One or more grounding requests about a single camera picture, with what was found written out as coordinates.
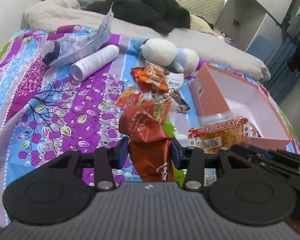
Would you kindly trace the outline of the dark red foil snack bag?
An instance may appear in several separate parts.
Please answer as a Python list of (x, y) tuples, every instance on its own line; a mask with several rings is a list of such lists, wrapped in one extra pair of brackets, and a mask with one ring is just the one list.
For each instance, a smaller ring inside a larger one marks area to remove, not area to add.
[(153, 102), (148, 101), (125, 111), (119, 119), (119, 132), (130, 138), (130, 159), (143, 182), (173, 182), (171, 140), (153, 110)]

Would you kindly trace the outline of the red yellow clear snack bag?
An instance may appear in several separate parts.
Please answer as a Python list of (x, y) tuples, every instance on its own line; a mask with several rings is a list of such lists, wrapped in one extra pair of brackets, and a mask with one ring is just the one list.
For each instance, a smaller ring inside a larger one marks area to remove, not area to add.
[(221, 147), (230, 148), (235, 144), (249, 142), (250, 122), (240, 116), (200, 128), (192, 128), (189, 130), (189, 139), (205, 153), (217, 154)]

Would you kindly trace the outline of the pink cardboard box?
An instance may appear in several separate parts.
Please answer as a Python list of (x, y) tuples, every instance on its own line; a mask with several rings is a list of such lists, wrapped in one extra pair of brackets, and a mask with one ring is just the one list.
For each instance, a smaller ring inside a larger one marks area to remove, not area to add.
[(199, 116), (232, 111), (247, 118), (259, 137), (250, 143), (259, 148), (283, 149), (292, 136), (261, 86), (210, 64), (203, 64), (190, 84)]

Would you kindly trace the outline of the purple floral bed sheet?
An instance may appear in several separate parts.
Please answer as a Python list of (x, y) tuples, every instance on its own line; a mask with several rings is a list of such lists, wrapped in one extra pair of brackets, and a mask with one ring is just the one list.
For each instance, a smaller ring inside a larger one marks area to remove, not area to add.
[(10, 222), (2, 194), (12, 181), (73, 148), (89, 153), (122, 138), (115, 103), (136, 85), (132, 68), (145, 65), (135, 38), (112, 34), (119, 56), (82, 82), (69, 65), (43, 63), (44, 45), (68, 49), (94, 33), (80, 25), (25, 31), (0, 52), (0, 227)]

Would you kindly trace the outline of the small red snack packet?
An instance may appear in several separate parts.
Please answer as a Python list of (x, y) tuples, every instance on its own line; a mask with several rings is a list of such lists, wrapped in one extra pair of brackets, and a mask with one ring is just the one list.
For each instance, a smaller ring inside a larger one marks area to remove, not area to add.
[(139, 89), (143, 93), (150, 92), (152, 90), (152, 85), (150, 83), (146, 83), (140, 79), (142, 72), (145, 70), (144, 67), (135, 67), (131, 69), (131, 75), (134, 78), (136, 84), (138, 85)]

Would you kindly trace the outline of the white label dark snack packet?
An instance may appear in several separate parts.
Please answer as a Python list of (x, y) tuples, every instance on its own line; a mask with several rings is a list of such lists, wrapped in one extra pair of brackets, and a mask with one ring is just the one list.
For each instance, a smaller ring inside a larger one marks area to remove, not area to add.
[(181, 97), (179, 90), (184, 84), (184, 75), (176, 73), (168, 73), (164, 77), (165, 82), (168, 85), (168, 95), (173, 99), (177, 106), (177, 112), (186, 113), (191, 108), (186, 101)]

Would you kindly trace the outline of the white cylindrical bottle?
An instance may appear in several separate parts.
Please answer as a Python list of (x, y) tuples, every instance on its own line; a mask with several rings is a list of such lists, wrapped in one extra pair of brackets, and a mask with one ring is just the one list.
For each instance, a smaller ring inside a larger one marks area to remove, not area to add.
[(106, 64), (115, 60), (119, 52), (118, 46), (110, 44), (73, 63), (70, 66), (70, 74), (75, 81), (82, 82)]

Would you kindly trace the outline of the orange snack packet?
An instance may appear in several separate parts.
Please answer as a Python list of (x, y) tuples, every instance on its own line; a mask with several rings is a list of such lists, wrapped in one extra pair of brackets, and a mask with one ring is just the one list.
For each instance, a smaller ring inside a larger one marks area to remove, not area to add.
[(149, 64), (142, 72), (140, 79), (146, 83), (154, 85), (157, 89), (168, 91), (168, 84), (165, 77), (169, 72), (164, 68)]

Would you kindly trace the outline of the grey duvet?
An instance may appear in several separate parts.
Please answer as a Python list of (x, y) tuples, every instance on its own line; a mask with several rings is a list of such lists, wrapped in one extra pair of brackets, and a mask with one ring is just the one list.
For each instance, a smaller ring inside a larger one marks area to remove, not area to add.
[[(66, 25), (83, 25), (97, 29), (104, 15), (81, 10), (76, 0), (46, 0), (26, 9), (21, 17), (21, 28), (50, 31)], [(162, 35), (148, 27), (113, 19), (112, 33), (134, 38), (161, 38)], [(195, 30), (174, 29), (166, 37), (177, 47), (197, 52), (201, 59), (235, 71), (258, 81), (271, 78), (263, 61), (227, 44), (222, 37)]]

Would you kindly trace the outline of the light blue plastic pouch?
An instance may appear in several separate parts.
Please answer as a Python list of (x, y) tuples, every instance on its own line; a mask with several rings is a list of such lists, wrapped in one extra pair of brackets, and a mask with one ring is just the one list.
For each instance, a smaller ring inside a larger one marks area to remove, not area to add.
[(96, 52), (109, 41), (113, 18), (114, 13), (110, 9), (99, 28), (89, 36), (65, 36), (45, 42), (39, 52), (42, 62), (47, 66), (59, 67), (77, 62)]

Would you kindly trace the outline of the white blue plush toy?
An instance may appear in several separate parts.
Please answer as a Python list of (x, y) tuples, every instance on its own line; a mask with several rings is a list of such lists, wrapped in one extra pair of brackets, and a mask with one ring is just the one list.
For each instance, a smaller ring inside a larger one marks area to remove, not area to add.
[(172, 42), (162, 38), (137, 39), (134, 48), (149, 63), (168, 71), (189, 75), (199, 66), (198, 54), (188, 48), (177, 48)]

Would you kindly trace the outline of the white shelf cabinet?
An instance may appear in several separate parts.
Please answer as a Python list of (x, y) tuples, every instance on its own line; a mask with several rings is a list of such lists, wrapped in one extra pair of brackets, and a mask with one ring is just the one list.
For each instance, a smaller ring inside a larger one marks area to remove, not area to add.
[(279, 31), (292, 0), (227, 0), (216, 27), (231, 38), (236, 47), (247, 51), (261, 31), (270, 38)]

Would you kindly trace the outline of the black clothing pile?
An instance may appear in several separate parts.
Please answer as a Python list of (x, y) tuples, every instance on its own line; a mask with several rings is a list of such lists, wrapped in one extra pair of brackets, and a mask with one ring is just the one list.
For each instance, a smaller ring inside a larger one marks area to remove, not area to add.
[(145, 26), (167, 35), (175, 28), (189, 29), (190, 13), (175, 0), (106, 0), (94, 2), (85, 11), (107, 14), (132, 24)]

